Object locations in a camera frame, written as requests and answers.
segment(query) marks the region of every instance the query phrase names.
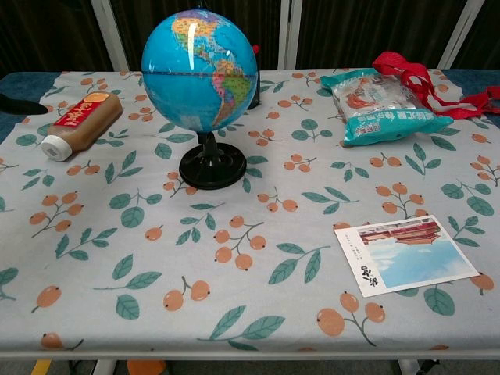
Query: red bottle label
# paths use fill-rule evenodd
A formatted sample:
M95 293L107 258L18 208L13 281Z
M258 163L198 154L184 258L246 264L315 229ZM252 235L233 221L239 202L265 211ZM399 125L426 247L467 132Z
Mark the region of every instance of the red bottle label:
M93 92L83 98L78 104L68 111L66 115L54 122L60 127L77 127L95 111L109 95L102 92Z

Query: white bottle cap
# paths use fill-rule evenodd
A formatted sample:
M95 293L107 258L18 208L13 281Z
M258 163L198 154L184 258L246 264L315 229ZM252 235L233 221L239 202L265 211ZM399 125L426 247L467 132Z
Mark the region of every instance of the white bottle cap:
M40 144L41 150L52 160L63 162L73 153L68 142L61 137L48 135Z

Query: floral tablecloth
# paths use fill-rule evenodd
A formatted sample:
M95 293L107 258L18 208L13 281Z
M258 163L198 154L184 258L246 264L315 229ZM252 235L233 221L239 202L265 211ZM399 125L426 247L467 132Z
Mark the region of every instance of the floral tablecloth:
M196 137L155 111L139 73L59 76L50 112L0 145L0 356L498 349L498 128L457 120L342 148L319 85L332 73L262 72L262 104L216 134L248 160L219 191L181 180ZM93 90L123 115L86 152L47 160L47 126ZM333 229L426 213L482 274L363 298Z

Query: red building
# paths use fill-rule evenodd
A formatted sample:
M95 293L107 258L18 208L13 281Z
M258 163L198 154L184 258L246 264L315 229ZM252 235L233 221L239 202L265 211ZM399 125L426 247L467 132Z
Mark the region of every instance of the red building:
M439 226L434 221L431 221L395 229L373 230L361 234L361 238L365 245L368 245L371 241L384 238L396 238L396 242L400 244L428 245L432 244L436 238L439 238L438 232L440 230Z

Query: black object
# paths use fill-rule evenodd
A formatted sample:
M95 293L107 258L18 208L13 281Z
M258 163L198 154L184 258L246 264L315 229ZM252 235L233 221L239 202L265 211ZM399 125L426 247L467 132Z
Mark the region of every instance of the black object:
M438 360L434 361L432 359L426 359L420 365L420 370L417 371L416 375L426 375L429 373L430 369L439 364Z
M180 160L184 182L202 190L222 189L238 181L247 170L247 160L234 146L217 143L213 133L198 133L199 146Z
M10 113L11 115L43 115L48 112L42 104L30 102L27 100L11 99L8 96L0 94L0 112Z
M253 99L248 106L248 109L255 108L260 104L260 70L257 71L257 88L255 89L255 94L253 95Z

